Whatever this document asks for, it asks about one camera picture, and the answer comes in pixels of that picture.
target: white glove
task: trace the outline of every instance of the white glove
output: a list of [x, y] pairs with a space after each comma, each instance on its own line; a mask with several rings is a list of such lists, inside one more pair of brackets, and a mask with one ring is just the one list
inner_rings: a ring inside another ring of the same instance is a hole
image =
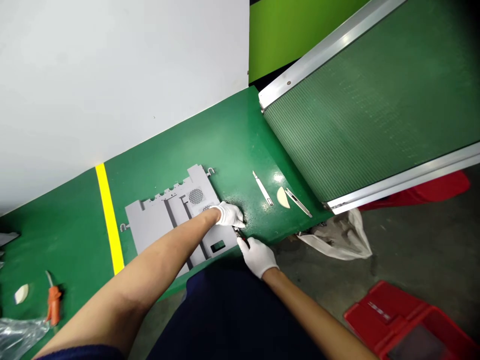
[[250, 245], [250, 249], [242, 238], [238, 237], [236, 239], [241, 253], [243, 254], [245, 264], [257, 278], [261, 279], [264, 272], [268, 269], [279, 269], [279, 266], [275, 261], [274, 252], [267, 245], [253, 237], [249, 237], [247, 241]]
[[222, 201], [220, 205], [211, 206], [210, 209], [217, 208], [221, 212], [220, 220], [216, 225], [234, 226], [237, 228], [244, 228], [244, 215], [238, 206]]

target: dark blue shirt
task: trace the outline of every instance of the dark blue shirt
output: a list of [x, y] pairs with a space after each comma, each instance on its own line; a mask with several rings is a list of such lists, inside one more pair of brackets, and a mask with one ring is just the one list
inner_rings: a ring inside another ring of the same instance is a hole
[[[273, 292], [241, 260], [218, 261], [192, 276], [186, 298], [148, 359], [316, 359], [325, 357]], [[89, 345], [44, 360], [123, 359]]]

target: red plastic crate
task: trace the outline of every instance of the red plastic crate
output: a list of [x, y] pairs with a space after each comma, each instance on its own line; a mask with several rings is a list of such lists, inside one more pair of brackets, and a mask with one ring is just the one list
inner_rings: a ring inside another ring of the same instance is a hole
[[479, 347], [440, 309], [386, 281], [377, 283], [344, 318], [380, 359], [390, 359], [389, 353], [419, 326], [444, 347], [439, 359], [479, 359]]

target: conveyor belt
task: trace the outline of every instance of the conveyor belt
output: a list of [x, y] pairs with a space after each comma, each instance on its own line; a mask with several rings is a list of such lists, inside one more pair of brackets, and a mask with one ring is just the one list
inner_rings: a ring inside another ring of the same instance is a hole
[[407, 1], [264, 113], [321, 201], [480, 141], [475, 39], [450, 1]]

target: gray floor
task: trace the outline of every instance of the gray floor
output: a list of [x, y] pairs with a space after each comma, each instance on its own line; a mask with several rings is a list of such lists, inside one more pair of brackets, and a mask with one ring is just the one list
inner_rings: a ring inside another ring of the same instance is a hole
[[[450, 200], [362, 213], [373, 258], [336, 260], [285, 239], [274, 247], [280, 269], [340, 321], [377, 281], [386, 280], [438, 306], [479, 342], [480, 165], [465, 172], [471, 189]], [[152, 308], [130, 359], [145, 359], [182, 296]]]

